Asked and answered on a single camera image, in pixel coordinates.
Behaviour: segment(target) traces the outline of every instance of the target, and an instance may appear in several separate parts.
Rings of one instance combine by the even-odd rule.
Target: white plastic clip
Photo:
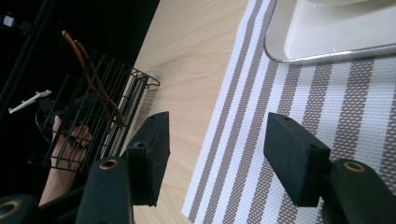
[[[37,92],[35,93],[35,96],[34,96],[34,97],[30,98],[30,99],[27,100],[27,101],[22,101],[22,104],[21,104],[21,105],[18,105],[18,106],[15,107],[15,108],[9,108],[9,109],[8,109],[8,112],[9,112],[10,114],[12,114],[12,113],[14,113],[14,112],[16,112],[16,111],[18,111],[18,110],[20,110],[20,109],[26,107],[27,105],[30,105],[30,104],[34,103],[36,99],[38,99],[38,98],[40,98],[40,97],[46,97],[46,96],[50,95],[50,93],[51,93],[51,91],[49,91],[49,90],[46,90],[46,91],[43,91],[43,92],[37,91]]]

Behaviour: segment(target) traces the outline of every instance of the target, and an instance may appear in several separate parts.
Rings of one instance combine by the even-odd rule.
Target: human hand
[[[52,126],[52,141],[61,123],[62,119],[56,116]],[[53,149],[51,165],[57,168],[76,171],[87,154],[85,147],[91,142],[92,135],[88,126],[82,124],[75,127],[67,141],[66,139],[65,134],[62,133],[56,143],[55,149]]]

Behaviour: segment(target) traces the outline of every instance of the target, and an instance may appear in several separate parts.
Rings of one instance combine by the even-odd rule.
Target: gray and white striped mat
[[[250,0],[182,213],[192,223],[321,223],[296,208],[263,156],[268,112],[374,168],[396,193],[396,57],[289,65],[263,51],[275,1]]]

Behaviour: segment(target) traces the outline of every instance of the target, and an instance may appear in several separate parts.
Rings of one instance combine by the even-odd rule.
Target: wooden table
[[[248,1],[162,0],[135,68],[158,78],[132,133],[170,112],[171,156],[157,207],[135,206],[136,223],[190,223],[181,208]]]

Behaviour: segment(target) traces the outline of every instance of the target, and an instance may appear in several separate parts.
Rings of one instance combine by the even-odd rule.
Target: person's arm
[[[58,132],[61,122],[62,120],[59,117],[55,117],[55,122],[52,128],[53,137]],[[72,136],[80,139],[80,142],[72,143],[69,141],[66,143],[64,136],[61,135],[55,146],[55,149],[52,152],[52,166],[73,171],[78,169],[79,162],[84,160],[86,154],[86,150],[81,147],[87,146],[92,139],[92,136],[89,132],[89,128],[85,125],[80,125],[79,127],[75,128],[72,132]],[[61,153],[62,147],[64,146],[64,152],[61,155],[62,157],[60,157],[59,154]],[[48,203],[66,194],[72,188],[75,177],[75,172],[50,168],[47,183],[44,187],[43,194],[38,205],[40,206],[44,203]]]

